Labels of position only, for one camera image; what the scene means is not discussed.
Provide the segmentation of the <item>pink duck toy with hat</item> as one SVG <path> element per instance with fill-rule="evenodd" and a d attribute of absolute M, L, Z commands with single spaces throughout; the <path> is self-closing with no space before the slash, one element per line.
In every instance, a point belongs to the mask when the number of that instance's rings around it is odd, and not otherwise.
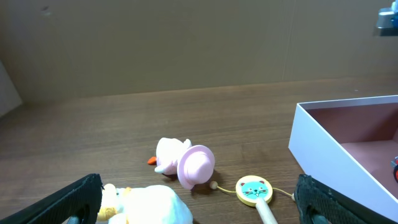
<path fill-rule="evenodd" d="M 208 182 L 215 168 L 215 156 L 204 145 L 193 145 L 191 140 L 161 138 L 155 156 L 147 163 L 163 175 L 176 175 L 181 186 L 191 190 L 198 184 Z"/>

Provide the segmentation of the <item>red toy car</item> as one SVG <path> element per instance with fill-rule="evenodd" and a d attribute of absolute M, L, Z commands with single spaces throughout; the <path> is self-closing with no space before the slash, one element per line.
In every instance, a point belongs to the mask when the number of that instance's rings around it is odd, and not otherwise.
<path fill-rule="evenodd" d="M 391 161 L 391 166 L 393 168 L 393 176 L 396 182 L 398 182 L 398 156 L 396 156 L 392 161 Z"/>

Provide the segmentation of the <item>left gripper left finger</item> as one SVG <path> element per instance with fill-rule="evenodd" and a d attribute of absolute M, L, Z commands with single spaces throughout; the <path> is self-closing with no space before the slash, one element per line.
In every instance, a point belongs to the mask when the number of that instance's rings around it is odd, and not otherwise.
<path fill-rule="evenodd" d="M 1 224 L 96 223 L 103 183 L 99 174 L 88 174 L 42 200 L 1 220 Z"/>

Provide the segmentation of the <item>wooden cat rattle drum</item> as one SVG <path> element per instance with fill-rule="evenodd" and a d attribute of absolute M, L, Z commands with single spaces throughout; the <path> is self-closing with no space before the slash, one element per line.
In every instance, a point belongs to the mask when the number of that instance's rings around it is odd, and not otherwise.
<path fill-rule="evenodd" d="M 226 190 L 214 180 L 210 182 L 210 188 L 235 194 L 243 204 L 255 207 L 263 224 L 277 224 L 277 220 L 268 206 L 274 192 L 281 193 L 295 201 L 294 194 L 274 188 L 266 179 L 256 175 L 247 175 L 240 178 L 236 183 L 235 190 Z"/>

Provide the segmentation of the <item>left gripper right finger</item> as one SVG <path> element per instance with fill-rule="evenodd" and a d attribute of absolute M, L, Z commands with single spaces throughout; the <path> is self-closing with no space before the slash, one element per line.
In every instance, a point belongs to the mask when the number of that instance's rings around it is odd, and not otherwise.
<path fill-rule="evenodd" d="M 298 177 L 294 200 L 301 224 L 395 224 L 306 174 Z"/>

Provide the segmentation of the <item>white yellow duck toy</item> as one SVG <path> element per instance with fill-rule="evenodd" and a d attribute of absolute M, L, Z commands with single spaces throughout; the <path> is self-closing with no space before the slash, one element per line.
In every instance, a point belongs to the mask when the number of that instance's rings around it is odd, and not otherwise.
<path fill-rule="evenodd" d="M 193 215 L 168 186 L 117 188 L 106 184 L 96 221 L 108 224 L 192 224 Z"/>

